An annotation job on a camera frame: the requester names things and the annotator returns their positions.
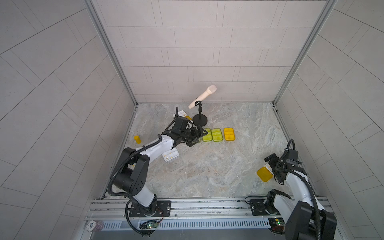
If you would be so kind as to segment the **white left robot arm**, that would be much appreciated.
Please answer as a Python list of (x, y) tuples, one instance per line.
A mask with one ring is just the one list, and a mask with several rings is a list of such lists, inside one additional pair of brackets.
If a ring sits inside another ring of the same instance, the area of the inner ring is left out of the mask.
[(149, 165), (163, 153), (184, 143), (192, 147), (208, 132), (194, 126), (185, 117), (175, 117), (171, 124), (158, 135), (158, 139), (139, 149), (125, 148), (121, 153), (107, 186), (112, 197), (125, 197), (134, 201), (145, 215), (156, 210), (157, 196), (146, 186)]

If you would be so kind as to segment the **right green circuit board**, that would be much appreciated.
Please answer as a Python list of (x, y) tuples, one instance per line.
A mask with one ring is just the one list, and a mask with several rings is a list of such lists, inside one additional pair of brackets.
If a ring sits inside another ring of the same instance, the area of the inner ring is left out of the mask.
[(269, 218), (268, 219), (270, 227), (269, 230), (272, 233), (284, 235), (285, 234), (285, 227), (286, 224), (283, 219), (281, 218)]

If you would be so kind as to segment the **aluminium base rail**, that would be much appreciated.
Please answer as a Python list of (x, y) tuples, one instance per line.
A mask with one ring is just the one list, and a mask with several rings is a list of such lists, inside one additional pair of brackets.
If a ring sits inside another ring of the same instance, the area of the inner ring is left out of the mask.
[(171, 201), (169, 217), (130, 218), (132, 203), (127, 199), (104, 199), (92, 201), (86, 221), (118, 221), (129, 218), (131, 221), (173, 220), (173, 219), (235, 219), (235, 218), (282, 218), (279, 216), (253, 216), (248, 201), (267, 199), (266, 197), (225, 197), (225, 198), (175, 198), (159, 199)]

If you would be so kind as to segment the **green pillbox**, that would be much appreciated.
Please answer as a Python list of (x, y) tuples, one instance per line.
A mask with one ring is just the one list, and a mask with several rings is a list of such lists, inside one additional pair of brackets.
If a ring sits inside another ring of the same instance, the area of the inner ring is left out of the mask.
[(221, 129), (211, 129), (211, 133), (214, 142), (221, 142), (224, 140)]
[(204, 136), (204, 137), (202, 137), (203, 142), (211, 142), (211, 141), (213, 141), (213, 136), (212, 136), (211, 129), (206, 128), (205, 130), (208, 131), (209, 134)]

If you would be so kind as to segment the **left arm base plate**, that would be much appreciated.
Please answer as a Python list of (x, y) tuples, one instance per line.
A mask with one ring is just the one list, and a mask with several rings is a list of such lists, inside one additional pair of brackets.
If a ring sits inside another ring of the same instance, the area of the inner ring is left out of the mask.
[(159, 217), (169, 217), (171, 210), (171, 201), (156, 201), (156, 203), (151, 203), (149, 207), (144, 207), (138, 203), (132, 204), (129, 208), (129, 217), (130, 218), (159, 218)]

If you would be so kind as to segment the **beige microphone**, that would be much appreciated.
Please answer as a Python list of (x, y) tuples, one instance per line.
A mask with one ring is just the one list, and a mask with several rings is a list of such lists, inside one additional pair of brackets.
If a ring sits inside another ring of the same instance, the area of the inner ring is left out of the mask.
[(209, 97), (210, 95), (214, 94), (217, 90), (217, 87), (215, 85), (211, 85), (209, 86), (200, 96), (198, 96), (195, 100), (193, 100), (188, 108), (189, 109), (192, 109), (195, 107), (196, 105), (196, 102), (198, 101), (203, 101), (204, 99), (206, 99), (207, 97)]

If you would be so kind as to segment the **yellow pillbox left edge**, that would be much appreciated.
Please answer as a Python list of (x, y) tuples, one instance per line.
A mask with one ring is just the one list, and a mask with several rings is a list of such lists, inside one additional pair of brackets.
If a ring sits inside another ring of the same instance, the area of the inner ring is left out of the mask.
[(139, 135), (135, 135), (135, 136), (134, 136), (134, 140), (135, 140), (135, 142), (136, 142), (138, 145), (142, 143), (141, 138), (140, 138)]

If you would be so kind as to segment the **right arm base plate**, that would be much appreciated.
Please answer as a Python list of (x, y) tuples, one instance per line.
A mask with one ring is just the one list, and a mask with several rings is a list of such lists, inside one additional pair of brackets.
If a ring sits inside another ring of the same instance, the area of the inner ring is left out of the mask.
[(253, 216), (279, 216), (280, 212), (267, 199), (251, 199), (248, 201)]

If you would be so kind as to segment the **left round marker disc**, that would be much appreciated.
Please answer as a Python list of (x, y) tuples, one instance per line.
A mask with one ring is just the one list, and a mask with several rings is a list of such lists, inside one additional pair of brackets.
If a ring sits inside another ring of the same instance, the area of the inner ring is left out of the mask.
[(104, 228), (103, 221), (89, 221), (86, 225), (86, 230), (88, 232), (99, 232)]

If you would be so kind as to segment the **left green circuit board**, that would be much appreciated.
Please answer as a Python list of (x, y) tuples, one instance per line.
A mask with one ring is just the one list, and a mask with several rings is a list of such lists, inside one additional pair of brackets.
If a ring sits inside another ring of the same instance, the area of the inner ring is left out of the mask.
[(140, 225), (140, 230), (152, 230), (159, 226), (158, 221), (147, 221)]

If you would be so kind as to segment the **clear pillbox white tray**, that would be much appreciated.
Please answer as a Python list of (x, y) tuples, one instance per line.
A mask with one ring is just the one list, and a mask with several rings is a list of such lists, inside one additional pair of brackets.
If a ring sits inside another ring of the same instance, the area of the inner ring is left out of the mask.
[(185, 164), (177, 148), (162, 153), (162, 157), (165, 161), (166, 169), (170, 172), (180, 169)]

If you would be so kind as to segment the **green circuit board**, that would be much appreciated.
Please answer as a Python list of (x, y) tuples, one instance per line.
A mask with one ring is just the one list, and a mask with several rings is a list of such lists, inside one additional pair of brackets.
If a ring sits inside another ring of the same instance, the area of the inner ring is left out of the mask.
[(284, 235), (285, 234), (285, 227), (286, 224), (283, 219), (281, 218), (269, 218), (268, 219), (270, 227), (269, 230), (272, 233)]
[(140, 225), (140, 230), (152, 230), (159, 226), (158, 221), (147, 221)]

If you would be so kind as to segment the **black microphone stand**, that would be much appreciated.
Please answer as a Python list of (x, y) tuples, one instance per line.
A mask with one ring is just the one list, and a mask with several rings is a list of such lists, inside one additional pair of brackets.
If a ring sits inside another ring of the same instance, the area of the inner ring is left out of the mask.
[(193, 123), (195, 126), (204, 127), (208, 123), (208, 118), (202, 113), (202, 101), (196, 101), (195, 106), (198, 106), (199, 113), (193, 117)]

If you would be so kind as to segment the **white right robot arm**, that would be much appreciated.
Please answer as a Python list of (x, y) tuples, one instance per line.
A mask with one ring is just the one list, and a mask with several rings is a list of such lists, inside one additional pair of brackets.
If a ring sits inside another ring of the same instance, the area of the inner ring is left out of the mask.
[(337, 219), (325, 210), (315, 196), (307, 173), (298, 161), (298, 151), (285, 149), (281, 157), (272, 154), (265, 158), (276, 182), (287, 184), (293, 193), (271, 190), (265, 206), (269, 211), (278, 212), (285, 222), (284, 235), (287, 240), (332, 240)]

